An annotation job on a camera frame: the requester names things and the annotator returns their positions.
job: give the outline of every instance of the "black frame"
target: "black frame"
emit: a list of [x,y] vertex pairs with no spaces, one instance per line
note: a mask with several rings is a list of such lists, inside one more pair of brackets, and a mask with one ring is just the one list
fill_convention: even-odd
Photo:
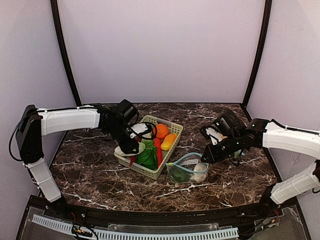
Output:
[[[59,15],[58,0],[50,0],[50,1],[51,1],[52,17],[54,21],[55,32],[56,32],[56,36],[57,36],[57,40],[60,48],[64,69],[69,82],[69,86],[71,88],[72,95],[76,105],[82,106],[82,102],[76,86],[75,78],[72,73],[68,52],[66,49],[66,44],[63,36],[63,30],[62,30],[60,15]],[[265,45],[268,25],[269,25],[269,19],[271,14],[271,6],[272,6],[272,0],[265,0],[263,19],[261,24],[257,50],[256,50],[250,78],[248,81],[248,85],[246,88],[245,96],[244,96],[243,102],[240,103],[240,106],[249,121],[251,121],[252,118],[247,110],[247,106],[253,91],[253,87],[256,81],[260,61],[261,61],[263,50],[264,50],[264,45]],[[63,136],[63,139],[61,140],[60,145],[63,143],[63,140],[66,134],[67,133],[65,133],[65,135]],[[281,176],[279,174],[279,171],[275,165],[275,162],[269,150],[264,149],[264,153],[269,160],[269,163],[274,171],[274,174],[278,182],[281,182],[282,181]],[[85,212],[86,217],[83,223],[86,223],[88,225],[96,225],[96,226],[107,226],[109,223],[129,224],[129,225],[134,224],[134,225],[141,225],[141,226],[142,225],[165,226],[166,224],[192,225],[192,224],[219,223],[220,227],[232,225],[233,227],[238,227],[240,229],[241,228],[248,229],[253,227],[254,221],[258,220],[259,218],[242,219],[242,218],[237,218],[236,216],[240,215],[241,213],[247,211],[250,208],[254,208],[255,206],[257,206],[257,204],[258,203],[239,206],[239,207],[230,207],[230,208],[214,209],[214,210],[199,211],[199,212],[166,212],[166,213],[125,212],[125,211],[115,211],[115,210],[103,210],[103,209],[82,207],[82,206],[76,206],[76,205],[70,205],[70,207],[74,209],[75,212],[81,212],[81,211]],[[47,202],[43,198],[32,196],[32,195],[30,196],[30,199],[25,208],[23,218],[19,227],[19,231],[16,237],[17,240],[22,234],[24,222],[27,217],[29,207],[36,207],[36,208],[46,210],[45,208],[46,205],[47,205]],[[294,197],[288,200],[287,202],[281,205],[281,208],[289,207],[292,205],[296,205],[300,218],[302,220],[303,228],[306,233],[307,239],[311,240],[310,233],[307,228],[307,224],[306,224],[304,215],[302,213],[301,207],[299,205],[298,199]]]
[[82,103],[81,103],[80,95],[76,86],[75,78],[72,73],[69,57],[68,57],[65,38],[64,38],[64,34],[61,26],[61,21],[60,21],[58,0],[51,0],[51,10],[52,10],[52,17],[54,22],[56,38],[58,40],[66,77],[68,78],[68,82],[71,88],[74,102],[79,107],[79,106],[82,106]]
[[269,25],[269,19],[270,19],[270,13],[271,13],[271,5],[272,5],[272,0],[265,0],[259,42],[258,42],[258,46],[256,48],[256,53],[255,53],[255,58],[254,58],[253,66],[252,66],[251,75],[249,78],[249,83],[246,88],[244,99],[242,102],[242,105],[245,108],[247,108],[247,106],[248,106],[252,90],[254,89],[254,85],[255,85],[255,81],[257,78],[257,73],[259,70],[259,65],[260,65],[260,61],[261,61],[261,57],[262,57],[262,53],[264,51],[264,46],[265,46],[267,31],[268,31],[268,25]]
[[[52,17],[55,27],[55,33],[56,38],[59,44],[61,58],[63,61],[65,73],[69,82],[70,89],[72,91],[73,99],[77,106],[82,106],[82,102],[80,99],[80,95],[77,89],[77,85],[75,82],[75,78],[71,69],[68,52],[65,44],[65,38],[63,35],[62,25],[61,25],[61,19],[59,14],[59,6],[58,6],[58,0],[50,0],[51,1],[51,10],[52,10]],[[248,102],[250,100],[251,93],[254,88],[254,84],[256,81],[257,73],[259,70],[260,61],[262,58],[262,53],[264,51],[264,46],[266,42],[267,37],[267,31],[268,31],[268,25],[269,25],[269,19],[270,19],[270,13],[271,13],[271,5],[272,0],[265,0],[264,4],[264,12],[263,12],[263,18],[262,18],[262,25],[261,25],[261,31],[259,36],[259,41],[255,53],[255,58],[251,70],[251,75],[249,78],[249,82],[245,91],[245,95],[242,101],[242,105],[246,108],[248,105]]]

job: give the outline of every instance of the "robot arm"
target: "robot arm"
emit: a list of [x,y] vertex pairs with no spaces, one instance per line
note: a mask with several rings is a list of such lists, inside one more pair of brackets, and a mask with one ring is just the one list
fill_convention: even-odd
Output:
[[[320,159],[320,131],[283,126],[275,120],[253,119],[246,126],[237,116],[228,111],[218,117],[215,127],[205,127],[228,138],[212,140],[205,148],[202,161],[217,163],[238,150],[256,148],[277,148],[302,153]],[[270,186],[261,198],[261,203],[279,205],[286,200],[313,188],[320,187],[320,160],[316,160],[304,171],[290,179]]]
[[129,126],[129,121],[134,116],[138,120],[139,113],[127,100],[112,108],[103,104],[63,109],[29,105],[18,124],[15,136],[23,165],[28,168],[32,181],[45,198],[53,203],[61,199],[62,194],[45,162],[42,136],[75,129],[99,128],[104,134],[110,134],[124,153],[135,154],[139,152],[135,136],[151,132],[152,127],[146,123]]

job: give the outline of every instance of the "red pepper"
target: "red pepper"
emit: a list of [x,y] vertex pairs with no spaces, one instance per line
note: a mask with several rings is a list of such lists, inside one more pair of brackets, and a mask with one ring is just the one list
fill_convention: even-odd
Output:
[[[140,143],[141,142],[141,137],[139,137],[137,141],[138,141],[138,143]],[[131,156],[130,157],[130,168],[132,167],[132,164],[135,162],[135,160],[136,160],[136,156]]]
[[156,146],[156,157],[158,158],[158,168],[162,163],[162,151],[161,151],[161,140],[159,138],[154,139],[154,145]]

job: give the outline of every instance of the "white wall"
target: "white wall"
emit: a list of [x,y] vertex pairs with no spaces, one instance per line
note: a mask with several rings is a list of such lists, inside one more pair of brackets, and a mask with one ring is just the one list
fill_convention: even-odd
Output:
[[[50,0],[0,1],[0,239],[13,240],[30,194],[27,170],[8,153],[8,141],[25,107],[74,106],[61,60]],[[49,163],[62,134],[43,139]],[[14,154],[19,157],[16,143]]]
[[82,101],[242,102],[264,2],[60,0]]
[[[253,118],[320,130],[320,1],[273,1],[269,29],[248,111]],[[285,180],[309,166],[311,157],[272,150]],[[320,236],[319,195],[299,202],[312,239]]]

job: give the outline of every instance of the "clear plastic bag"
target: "clear plastic bag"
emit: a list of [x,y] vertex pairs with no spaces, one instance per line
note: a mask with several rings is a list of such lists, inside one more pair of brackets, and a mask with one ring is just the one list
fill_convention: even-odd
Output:
[[202,155],[191,152],[175,162],[166,163],[169,183],[201,183],[208,175],[209,163],[201,162]]

